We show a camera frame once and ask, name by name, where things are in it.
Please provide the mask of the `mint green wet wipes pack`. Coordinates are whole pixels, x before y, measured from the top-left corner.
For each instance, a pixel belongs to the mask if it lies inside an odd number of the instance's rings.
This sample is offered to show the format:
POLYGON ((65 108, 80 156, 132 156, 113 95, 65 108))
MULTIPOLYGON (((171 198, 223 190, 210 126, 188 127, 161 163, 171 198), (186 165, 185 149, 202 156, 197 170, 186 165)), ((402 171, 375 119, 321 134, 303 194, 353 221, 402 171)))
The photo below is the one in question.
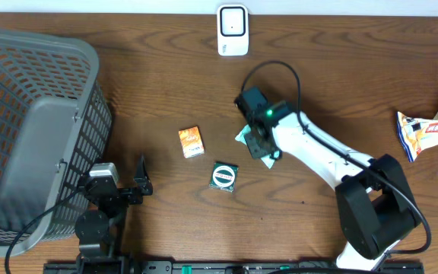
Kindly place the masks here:
MULTIPOLYGON (((235 140, 238 142, 242 142, 244 145, 246 145, 246 134, 250 132, 251 129, 249 125, 244 126, 243 129, 235 137, 235 140)), ((261 160, 268 169, 271 169, 275 162, 280 158, 280 156, 281 153, 279 151, 275 151, 273 155, 266 155, 264 157, 261 157, 261 160)))

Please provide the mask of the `green white small box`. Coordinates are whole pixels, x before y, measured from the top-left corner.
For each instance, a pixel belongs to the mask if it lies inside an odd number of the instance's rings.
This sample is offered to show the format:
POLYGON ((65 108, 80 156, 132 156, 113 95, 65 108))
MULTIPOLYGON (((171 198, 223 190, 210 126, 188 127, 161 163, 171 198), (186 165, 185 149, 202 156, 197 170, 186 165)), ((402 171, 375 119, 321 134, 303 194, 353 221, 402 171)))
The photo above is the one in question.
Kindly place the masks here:
POLYGON ((232 193, 235 190, 239 168, 233 164, 215 162, 211 173, 209 187, 232 193))

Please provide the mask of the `orange small box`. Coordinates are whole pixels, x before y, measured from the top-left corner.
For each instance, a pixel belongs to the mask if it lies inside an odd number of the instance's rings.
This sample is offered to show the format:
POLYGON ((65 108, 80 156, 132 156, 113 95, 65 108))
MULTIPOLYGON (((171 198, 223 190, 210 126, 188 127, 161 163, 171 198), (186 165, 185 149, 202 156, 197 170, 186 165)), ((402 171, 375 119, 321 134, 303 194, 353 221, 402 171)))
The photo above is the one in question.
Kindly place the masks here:
POLYGON ((197 126, 179 130, 179 139, 184 158, 192 158, 205 153, 202 137, 197 126))

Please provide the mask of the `yellow orange snack bag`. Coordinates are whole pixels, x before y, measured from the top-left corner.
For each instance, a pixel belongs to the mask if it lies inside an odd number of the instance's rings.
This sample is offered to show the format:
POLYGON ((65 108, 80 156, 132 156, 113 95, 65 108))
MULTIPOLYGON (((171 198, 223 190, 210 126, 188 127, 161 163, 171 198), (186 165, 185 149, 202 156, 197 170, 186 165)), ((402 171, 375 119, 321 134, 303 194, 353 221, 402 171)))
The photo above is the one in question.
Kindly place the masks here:
POLYGON ((410 162, 414 162, 423 150, 438 145, 438 111, 432 119, 414 118, 397 112, 396 128, 410 162))

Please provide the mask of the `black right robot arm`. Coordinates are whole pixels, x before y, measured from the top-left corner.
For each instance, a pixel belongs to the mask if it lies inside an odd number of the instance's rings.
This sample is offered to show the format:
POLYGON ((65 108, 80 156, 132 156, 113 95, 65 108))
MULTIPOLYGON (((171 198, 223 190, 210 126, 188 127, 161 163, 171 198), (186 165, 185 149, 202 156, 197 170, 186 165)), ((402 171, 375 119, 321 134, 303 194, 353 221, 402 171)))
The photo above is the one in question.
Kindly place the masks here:
POLYGON ((372 158, 339 142, 296 113, 285 101, 273 104, 258 88, 234 101, 246 119, 244 134, 253 158, 294 156, 334 191, 347 245, 335 264, 342 269, 379 269, 401 239, 422 221, 399 162, 372 158))

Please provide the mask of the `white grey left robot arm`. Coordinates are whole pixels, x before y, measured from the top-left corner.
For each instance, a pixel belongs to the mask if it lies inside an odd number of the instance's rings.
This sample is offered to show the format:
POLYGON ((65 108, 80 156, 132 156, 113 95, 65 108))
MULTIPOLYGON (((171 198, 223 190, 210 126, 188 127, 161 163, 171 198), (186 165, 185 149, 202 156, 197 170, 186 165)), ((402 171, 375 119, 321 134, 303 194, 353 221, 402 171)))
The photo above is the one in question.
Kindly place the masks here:
POLYGON ((138 273, 140 267, 121 252, 122 236, 129 206, 140 205, 153 194, 144 157, 138 159, 134 186, 119 187, 115 164, 93 164, 78 183, 79 193, 95 209, 88 209, 75 222, 79 239, 76 273, 138 273))

